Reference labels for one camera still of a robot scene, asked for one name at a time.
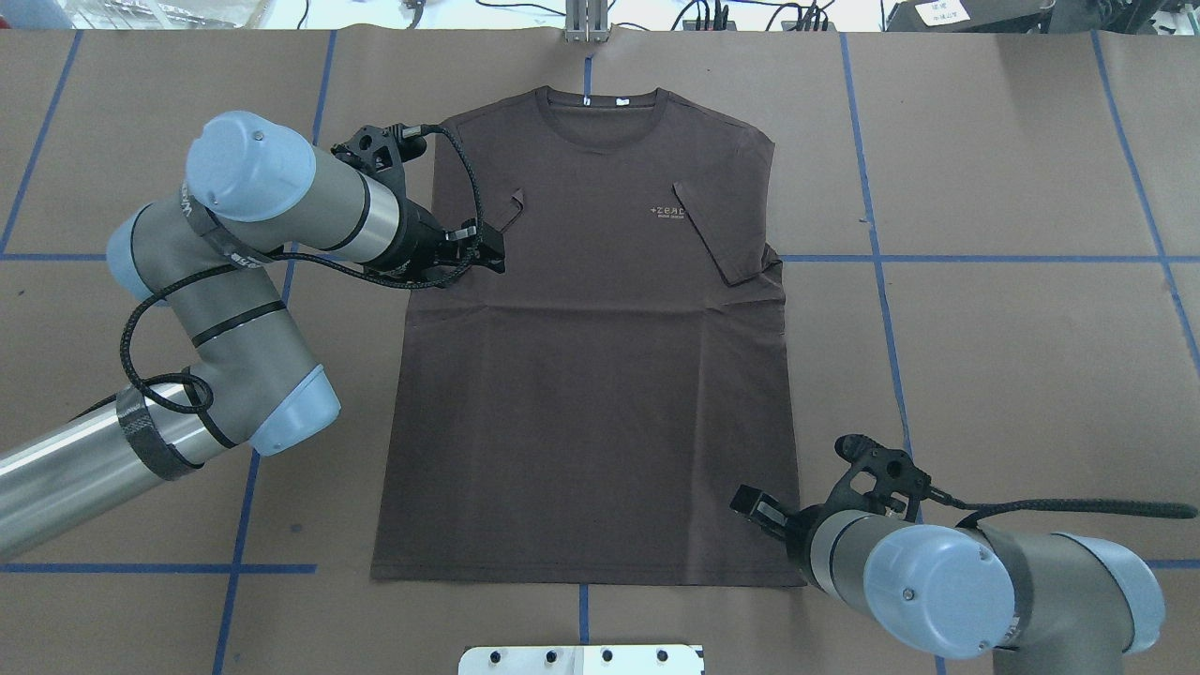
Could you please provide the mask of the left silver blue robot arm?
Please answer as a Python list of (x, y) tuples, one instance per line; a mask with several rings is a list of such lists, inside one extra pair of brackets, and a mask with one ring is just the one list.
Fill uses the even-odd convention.
[(106, 259), (137, 301), (116, 346), (126, 384), (2, 455), (4, 563), (226, 450), (274, 456), (338, 418), (268, 265), (415, 291), (472, 265), (502, 273), (505, 246), (448, 127), (361, 127), (323, 151), (230, 110), (191, 143), (178, 193), (116, 228)]

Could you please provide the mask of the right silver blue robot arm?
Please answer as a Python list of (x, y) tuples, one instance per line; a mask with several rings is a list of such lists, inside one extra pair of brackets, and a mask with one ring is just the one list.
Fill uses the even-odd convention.
[(754, 486), (731, 508), (784, 543), (806, 584), (896, 641), (947, 661), (990, 656), (996, 674), (1122, 674), (1165, 623), (1153, 571), (1110, 540), (791, 510)]

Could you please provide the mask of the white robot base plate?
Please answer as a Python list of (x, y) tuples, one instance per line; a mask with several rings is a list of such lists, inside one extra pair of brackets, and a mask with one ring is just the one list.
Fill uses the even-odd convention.
[(458, 674), (706, 674), (701, 646), (608, 644), (479, 646), (461, 656)]

